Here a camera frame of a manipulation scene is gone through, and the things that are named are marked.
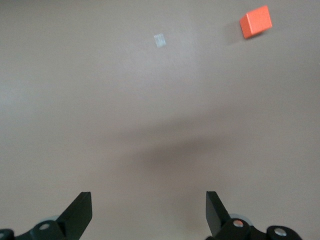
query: silver screw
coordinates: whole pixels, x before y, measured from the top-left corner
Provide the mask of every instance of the silver screw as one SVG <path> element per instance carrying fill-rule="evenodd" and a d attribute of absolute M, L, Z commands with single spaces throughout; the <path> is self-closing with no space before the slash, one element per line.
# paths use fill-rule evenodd
<path fill-rule="evenodd" d="M 244 223 L 240 220 L 234 220 L 233 225 L 235 225 L 237 228 L 242 228 L 244 226 Z"/>
<path fill-rule="evenodd" d="M 276 229 L 274 230 L 274 232 L 275 232 L 275 234 L 277 234 L 277 235 L 279 235 L 279 236 L 282 236 L 282 237 L 287 236 L 286 231 L 283 230 L 282 228 L 279 228 L 279 227 L 276 228 Z"/>
<path fill-rule="evenodd" d="M 50 225 L 49 225 L 48 223 L 45 223 L 45 224 L 41 225 L 41 226 L 39 227 L 39 229 L 40 229 L 40 230 L 45 230 L 45 229 L 48 229 L 49 226 L 50 226 Z"/>

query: orange cube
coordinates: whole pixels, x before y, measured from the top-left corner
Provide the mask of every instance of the orange cube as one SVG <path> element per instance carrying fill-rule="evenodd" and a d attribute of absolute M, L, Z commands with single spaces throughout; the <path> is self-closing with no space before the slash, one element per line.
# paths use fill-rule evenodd
<path fill-rule="evenodd" d="M 249 11 L 240 19 L 242 33 L 245 39 L 272 27 L 268 6 L 262 6 Z"/>

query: small white square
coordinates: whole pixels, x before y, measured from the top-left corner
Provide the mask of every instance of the small white square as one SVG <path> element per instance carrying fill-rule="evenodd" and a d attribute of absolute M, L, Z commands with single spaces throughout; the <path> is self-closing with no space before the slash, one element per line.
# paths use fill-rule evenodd
<path fill-rule="evenodd" d="M 163 46 L 166 45 L 165 36 L 162 33 L 154 35 L 154 39 L 155 39 L 155 44 L 158 48 L 162 48 Z"/>

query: cube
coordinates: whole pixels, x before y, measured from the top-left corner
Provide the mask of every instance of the cube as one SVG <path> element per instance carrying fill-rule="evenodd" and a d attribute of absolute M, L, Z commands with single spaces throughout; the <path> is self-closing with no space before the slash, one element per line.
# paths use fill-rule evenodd
<path fill-rule="evenodd" d="M 268 6 L 262 6 L 249 11 L 240 19 L 242 33 L 245 39 L 260 34 L 272 27 Z"/>

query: cube top face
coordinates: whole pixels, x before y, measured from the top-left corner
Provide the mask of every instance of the cube top face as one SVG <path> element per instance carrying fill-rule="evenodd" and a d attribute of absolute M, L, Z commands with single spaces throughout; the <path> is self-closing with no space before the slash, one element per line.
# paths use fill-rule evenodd
<path fill-rule="evenodd" d="M 272 27 L 268 6 L 249 11 L 241 18 L 243 36 L 247 39 Z"/>

